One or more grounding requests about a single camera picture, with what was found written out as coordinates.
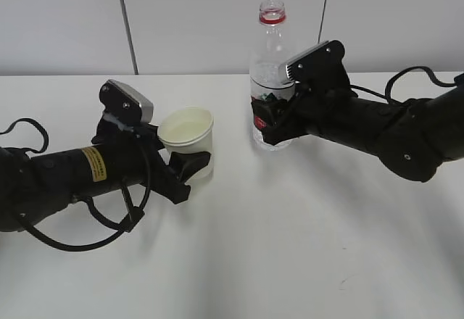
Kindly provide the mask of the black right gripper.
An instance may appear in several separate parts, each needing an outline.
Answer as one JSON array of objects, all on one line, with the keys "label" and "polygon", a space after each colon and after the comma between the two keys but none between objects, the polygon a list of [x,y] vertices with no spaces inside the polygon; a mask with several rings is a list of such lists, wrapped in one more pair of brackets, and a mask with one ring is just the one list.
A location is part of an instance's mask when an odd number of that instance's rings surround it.
[{"label": "black right gripper", "polygon": [[280,144],[307,134],[319,136],[323,122],[343,104],[356,98],[356,92],[350,87],[348,90],[317,91],[298,83],[290,99],[252,99],[253,123],[257,130],[262,130],[266,144]]}]

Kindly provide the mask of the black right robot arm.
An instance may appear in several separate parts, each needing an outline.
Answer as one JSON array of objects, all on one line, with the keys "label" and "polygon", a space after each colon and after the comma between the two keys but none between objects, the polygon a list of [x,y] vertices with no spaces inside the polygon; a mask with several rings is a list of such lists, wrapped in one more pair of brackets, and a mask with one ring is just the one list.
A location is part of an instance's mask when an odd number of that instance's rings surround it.
[{"label": "black right robot arm", "polygon": [[361,99],[344,81],[326,88],[299,84],[290,100],[252,101],[266,143],[306,135],[371,154],[409,181],[426,182],[445,163],[463,158],[463,76],[433,99],[386,104]]}]

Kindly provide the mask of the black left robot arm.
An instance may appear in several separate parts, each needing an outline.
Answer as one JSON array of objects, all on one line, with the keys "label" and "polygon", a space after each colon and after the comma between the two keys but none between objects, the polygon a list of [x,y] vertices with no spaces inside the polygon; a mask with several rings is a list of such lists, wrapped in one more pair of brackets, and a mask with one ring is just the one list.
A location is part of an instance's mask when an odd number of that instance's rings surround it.
[{"label": "black left robot arm", "polygon": [[141,184],[179,204],[189,198],[187,180],[206,168],[212,154],[197,150],[160,155],[157,127],[131,130],[101,120],[92,145],[29,157],[26,148],[1,149],[1,231],[23,231],[11,215],[32,225],[62,211],[79,198],[95,197]]}]

